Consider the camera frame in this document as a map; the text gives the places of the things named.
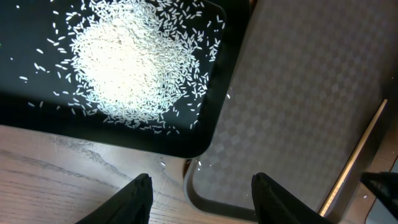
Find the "textured baking pan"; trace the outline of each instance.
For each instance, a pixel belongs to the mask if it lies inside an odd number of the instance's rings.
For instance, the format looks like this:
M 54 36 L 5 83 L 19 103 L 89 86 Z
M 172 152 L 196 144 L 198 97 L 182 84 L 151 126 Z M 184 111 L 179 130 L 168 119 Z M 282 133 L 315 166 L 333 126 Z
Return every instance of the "textured baking pan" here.
M 180 1 L 182 2 L 192 3 L 191 0 Z M 1 1 L 0 124 L 171 156 L 199 156 L 210 145 L 243 39 L 242 24 L 245 24 L 245 20 L 248 21 L 248 13 L 246 17 L 239 19 L 229 18 L 226 15 L 229 6 L 220 6 L 220 2 L 222 1 L 204 1 L 202 17 L 192 19 L 191 24 L 187 24 L 188 34 L 193 32 L 189 29 L 191 26 L 204 30 L 205 35 L 209 37 L 208 40 L 221 40 L 215 62 L 207 62 L 207 52 L 195 55 L 203 59 L 202 62 L 206 62 L 201 63 L 200 75 L 209 73 L 208 92 L 200 100 L 191 97 L 179 99 L 175 104 L 176 108 L 180 108 L 178 117 L 172 110 L 164 114 L 166 128 L 170 126 L 172 129 L 172 126 L 175 126 L 175 129 L 180 131 L 180 134 L 174 131 L 166 135 L 167 129 L 161 134 L 154 134 L 153 131 L 130 129 L 122 124 L 103 123 L 106 116 L 101 113 L 84 117 L 79 107 L 75 107 L 76 115 L 73 115 L 71 108 L 67 106 L 68 101 L 71 101 L 70 97 L 55 96 L 52 93 L 54 90 L 73 92 L 76 84 L 70 85 L 58 78 L 54 65 L 63 60 L 64 55 L 57 52 L 57 48 L 47 42 L 46 38 L 56 40 L 58 36 L 66 35 L 64 33 L 57 36 L 52 29 L 52 23 L 58 24 L 57 28 L 60 30 L 66 30 L 65 17 L 60 15 L 65 15 L 71 10 L 79 11 L 80 0 Z M 221 30 L 222 23 L 217 22 L 213 22 L 207 28 L 208 21 L 215 20 L 217 15 L 225 21 L 225 28 Z M 213 29 L 219 29 L 219 32 L 213 32 Z M 68 49 L 70 43 L 69 40 L 61 42 L 59 47 Z M 36 49 L 42 49 L 45 53 L 40 55 Z M 50 73 L 35 73 L 34 62 L 50 70 Z M 29 81 L 25 83 L 19 76 L 28 77 Z M 44 102 L 43 107 L 39 108 L 41 101 Z M 28 106 L 28 102 L 32 102 L 36 107 Z M 192 113 L 186 106 L 187 103 L 201 103 L 201 106 L 195 108 L 197 111 Z M 196 119 L 198 124 L 190 129 L 190 124 Z
M 185 193 L 207 213 L 255 221 L 253 174 L 264 172 L 319 211 L 379 109 L 371 151 L 395 108 L 396 1 L 259 1 L 209 149 Z M 353 189 L 343 186 L 344 197 Z

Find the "black object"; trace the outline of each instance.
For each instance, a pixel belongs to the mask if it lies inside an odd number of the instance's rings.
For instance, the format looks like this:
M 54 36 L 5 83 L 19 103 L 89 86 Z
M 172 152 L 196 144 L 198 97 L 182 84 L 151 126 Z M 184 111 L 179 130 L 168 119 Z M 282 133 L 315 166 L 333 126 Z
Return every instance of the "black object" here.
M 146 224 L 153 200 L 152 179 L 141 174 L 76 224 Z
M 381 172 L 378 174 L 365 172 L 361 182 L 383 203 L 398 219 L 398 174 Z
M 259 224 L 330 223 L 264 173 L 253 176 L 251 188 Z
M 183 0 L 185 5 L 192 0 Z M 80 0 L 72 1 L 22 1 L 5 0 L 0 1 L 0 124 L 14 126 L 18 128 L 31 129 L 46 133 L 54 133 L 73 138 L 86 139 L 89 141 L 103 142 L 122 147 L 130 147 L 150 152 L 167 154 L 171 156 L 192 158 L 205 152 L 210 145 L 216 127 L 220 111 L 228 91 L 233 69 L 238 58 L 239 48 L 243 40 L 246 24 L 249 19 L 249 1 L 227 1 L 214 0 L 214 3 L 204 1 L 205 8 L 203 16 L 191 20 L 192 24 L 200 30 L 204 30 L 209 40 L 221 40 L 217 60 L 214 64 L 201 63 L 200 71 L 203 75 L 209 71 L 210 79 L 208 82 L 208 93 L 205 95 L 199 116 L 196 112 L 192 113 L 186 107 L 187 102 L 199 104 L 191 98 L 182 98 L 177 101 L 178 105 L 184 105 L 186 111 L 180 109 L 179 117 L 170 110 L 164 114 L 168 126 L 175 126 L 180 131 L 166 136 L 167 130 L 162 134 L 154 134 L 153 131 L 142 131 L 140 129 L 129 129 L 124 125 L 103 124 L 105 115 L 97 113 L 94 116 L 85 118 L 81 108 L 76 106 L 76 115 L 73 115 L 69 106 L 65 106 L 72 101 L 72 96 L 55 96 L 52 92 L 76 91 L 77 84 L 74 83 L 72 75 L 72 85 L 65 81 L 68 71 L 59 70 L 62 79 L 57 76 L 56 63 L 65 58 L 72 58 L 72 54 L 60 54 L 57 47 L 69 49 L 69 40 L 60 41 L 60 45 L 54 47 L 46 38 L 57 40 L 62 35 L 67 35 L 65 24 L 65 13 L 79 11 L 83 16 L 87 16 L 89 10 L 80 11 Z M 221 32 L 207 32 L 206 25 L 209 19 L 215 19 L 219 15 L 220 19 L 226 22 L 226 27 Z M 55 34 L 52 22 L 57 24 L 60 31 Z M 43 55 L 36 52 L 42 49 Z M 204 57 L 206 53 L 201 52 L 196 55 L 198 58 Z M 50 73 L 37 71 L 34 62 L 43 66 Z M 19 76 L 28 77 L 29 81 L 24 83 Z M 42 108 L 39 108 L 41 101 L 44 101 Z M 28 102 L 36 105 L 35 108 L 28 106 Z M 192 130 L 190 124 L 198 120 L 197 125 Z

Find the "checkered pattern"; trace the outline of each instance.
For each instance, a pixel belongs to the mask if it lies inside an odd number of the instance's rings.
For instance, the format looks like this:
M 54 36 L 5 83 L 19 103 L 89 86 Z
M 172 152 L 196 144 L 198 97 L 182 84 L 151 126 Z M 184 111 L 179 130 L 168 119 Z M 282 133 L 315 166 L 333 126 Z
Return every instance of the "checkered pattern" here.
M 251 177 L 265 172 L 320 209 L 382 102 L 397 44 L 396 1 L 259 1 L 197 193 L 254 208 Z

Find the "black container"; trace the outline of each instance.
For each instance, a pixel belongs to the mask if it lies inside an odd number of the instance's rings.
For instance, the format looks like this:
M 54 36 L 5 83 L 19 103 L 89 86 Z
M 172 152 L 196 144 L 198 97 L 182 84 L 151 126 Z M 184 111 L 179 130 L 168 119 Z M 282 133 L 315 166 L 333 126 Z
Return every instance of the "black container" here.
M 190 4 L 192 1 L 184 1 L 184 3 Z M 180 110 L 179 117 L 176 117 L 171 110 L 164 114 L 167 122 L 166 129 L 162 134 L 154 134 L 153 131 L 130 129 L 122 124 L 103 123 L 106 115 L 101 113 L 89 118 L 84 117 L 82 109 L 77 106 L 74 107 L 76 115 L 73 115 L 71 107 L 67 106 L 72 96 L 59 97 L 52 93 L 54 90 L 60 93 L 62 90 L 73 92 L 73 88 L 76 89 L 76 83 L 69 84 L 64 79 L 67 73 L 72 73 L 72 79 L 75 79 L 71 67 L 69 72 L 63 72 L 61 80 L 58 78 L 58 70 L 54 68 L 54 65 L 60 62 L 64 55 L 59 54 L 57 48 L 47 42 L 46 38 L 56 40 L 57 37 L 66 35 L 65 13 L 79 12 L 80 0 L 1 1 L 0 124 L 177 157 L 199 156 L 207 150 L 213 137 L 250 12 L 248 1 L 214 0 L 203 3 L 205 4 L 205 8 L 201 9 L 203 17 L 192 20 L 191 24 L 186 24 L 189 32 L 192 32 L 189 26 L 195 25 L 195 28 L 204 30 L 206 33 L 205 28 L 209 18 L 215 20 L 216 15 L 226 22 L 225 29 L 218 28 L 219 32 L 208 34 L 209 39 L 215 37 L 221 39 L 216 61 L 202 64 L 205 60 L 201 60 L 201 75 L 208 72 L 210 78 L 207 94 L 196 101 L 190 97 L 178 100 L 175 105 Z M 58 11 L 60 15 L 53 14 L 53 11 Z M 55 35 L 52 22 L 56 22 L 57 28 L 63 34 Z M 58 47 L 69 49 L 70 43 L 61 42 Z M 41 55 L 36 52 L 36 49 L 42 49 L 45 53 Z M 205 54 L 206 52 L 203 52 L 196 56 L 203 58 Z M 67 58 L 72 57 L 72 53 L 69 53 Z M 34 62 L 48 68 L 51 72 L 35 73 Z M 29 81 L 24 83 L 19 76 L 28 77 Z M 29 106 L 28 102 L 32 102 L 35 107 Z M 193 103 L 194 106 L 201 103 L 201 106 L 197 112 L 192 113 L 188 107 L 184 109 L 183 106 L 187 103 Z M 197 125 L 190 129 L 190 124 L 196 119 Z M 175 126 L 180 134 L 174 132 L 166 135 L 168 129 L 173 130 L 172 126 Z

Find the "baking pan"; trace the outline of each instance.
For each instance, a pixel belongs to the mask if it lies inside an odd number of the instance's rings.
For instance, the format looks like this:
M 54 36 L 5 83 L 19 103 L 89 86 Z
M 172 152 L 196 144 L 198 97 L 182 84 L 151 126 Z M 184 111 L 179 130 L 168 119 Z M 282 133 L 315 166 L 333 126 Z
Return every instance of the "baking pan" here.
M 181 2 L 185 5 L 192 3 L 188 0 Z M 72 84 L 69 84 L 65 79 L 58 78 L 57 72 L 62 72 L 62 70 L 54 67 L 65 58 L 71 59 L 72 53 L 68 53 L 65 57 L 66 55 L 57 52 L 57 47 L 47 42 L 46 38 L 56 40 L 61 35 L 67 34 L 65 16 L 61 16 L 66 12 L 78 11 L 83 16 L 90 15 L 89 10 L 78 10 L 81 6 L 80 0 L 1 1 L 0 107 L 2 110 L 0 110 L 0 124 L 177 157 L 199 156 L 211 142 L 244 35 L 245 27 L 242 24 L 245 24 L 245 18 L 230 19 L 226 15 L 228 7 L 220 6 L 221 2 L 204 1 L 205 8 L 201 9 L 203 16 L 192 19 L 191 24 L 186 24 L 188 34 L 193 32 L 190 29 L 191 25 L 204 30 L 210 43 L 215 38 L 221 40 L 214 63 L 207 62 L 208 59 L 205 59 L 205 54 L 208 52 L 194 52 L 197 58 L 202 59 L 200 75 L 209 72 L 207 94 L 196 101 L 191 97 L 179 99 L 175 104 L 175 107 L 180 110 L 179 116 L 177 117 L 172 110 L 165 113 L 166 129 L 161 134 L 154 134 L 153 131 L 130 129 L 122 124 L 103 123 L 107 116 L 101 113 L 84 117 L 82 109 L 78 106 L 74 107 L 76 115 L 73 115 L 71 108 L 67 106 L 72 96 L 62 94 L 55 96 L 52 93 L 54 90 L 57 92 L 66 90 L 70 93 L 76 90 L 77 83 L 74 81 L 74 74 L 72 73 Z M 53 11 L 58 11 L 59 15 L 53 14 Z M 216 22 L 206 29 L 208 21 L 214 21 L 217 15 L 225 21 L 225 29 L 221 30 L 222 24 Z M 52 28 L 53 22 L 57 24 L 59 35 L 56 35 Z M 219 32 L 213 32 L 214 29 L 219 29 Z M 61 42 L 58 47 L 69 49 L 70 43 L 68 39 Z M 200 45 L 206 49 L 206 39 Z M 45 53 L 41 55 L 36 52 L 36 49 L 42 49 Z M 40 71 L 35 73 L 35 62 L 50 73 Z M 25 83 L 19 79 L 19 76 L 27 77 L 29 81 Z M 35 107 L 28 106 L 28 102 L 33 103 Z M 193 103 L 195 109 L 197 104 L 201 103 L 201 106 L 193 113 L 186 106 L 187 103 Z M 196 119 L 197 125 L 190 129 L 190 124 Z M 180 134 L 174 131 L 167 136 L 168 130 L 174 130 L 172 126 L 175 126 Z
M 190 203 L 256 221 L 251 178 L 263 172 L 319 212 L 384 99 L 367 156 L 359 155 L 348 179 L 358 181 L 396 111 L 397 39 L 396 1 L 259 1 L 231 99 L 185 176 Z

